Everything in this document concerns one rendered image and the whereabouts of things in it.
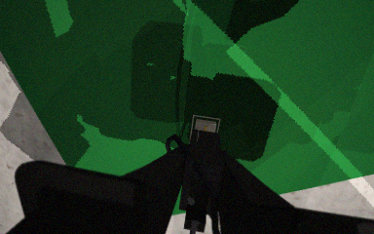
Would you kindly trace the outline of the green circuit board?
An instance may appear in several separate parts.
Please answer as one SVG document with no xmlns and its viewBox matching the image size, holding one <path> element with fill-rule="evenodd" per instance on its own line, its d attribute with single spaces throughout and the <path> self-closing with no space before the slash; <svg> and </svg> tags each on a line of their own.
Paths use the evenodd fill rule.
<svg viewBox="0 0 374 234">
<path fill-rule="evenodd" d="M 0 0 L 0 53 L 66 166 L 194 129 L 278 194 L 374 175 L 374 0 Z"/>
</svg>

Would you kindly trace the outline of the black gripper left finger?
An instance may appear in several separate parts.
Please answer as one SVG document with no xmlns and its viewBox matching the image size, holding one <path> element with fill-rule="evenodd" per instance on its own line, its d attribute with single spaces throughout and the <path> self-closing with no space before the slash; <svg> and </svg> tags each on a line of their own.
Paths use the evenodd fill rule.
<svg viewBox="0 0 374 234">
<path fill-rule="evenodd" d="M 179 146 L 124 175 L 34 160 L 19 165 L 15 184 L 24 217 L 33 212 L 115 234 L 166 234 L 185 162 Z"/>
</svg>

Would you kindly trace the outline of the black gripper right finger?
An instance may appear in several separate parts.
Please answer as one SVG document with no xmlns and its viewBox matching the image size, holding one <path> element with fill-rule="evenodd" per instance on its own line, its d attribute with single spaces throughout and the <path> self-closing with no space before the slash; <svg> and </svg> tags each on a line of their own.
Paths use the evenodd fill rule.
<svg viewBox="0 0 374 234">
<path fill-rule="evenodd" d="M 374 219 L 293 207 L 222 150 L 220 234 L 374 234 Z"/>
</svg>

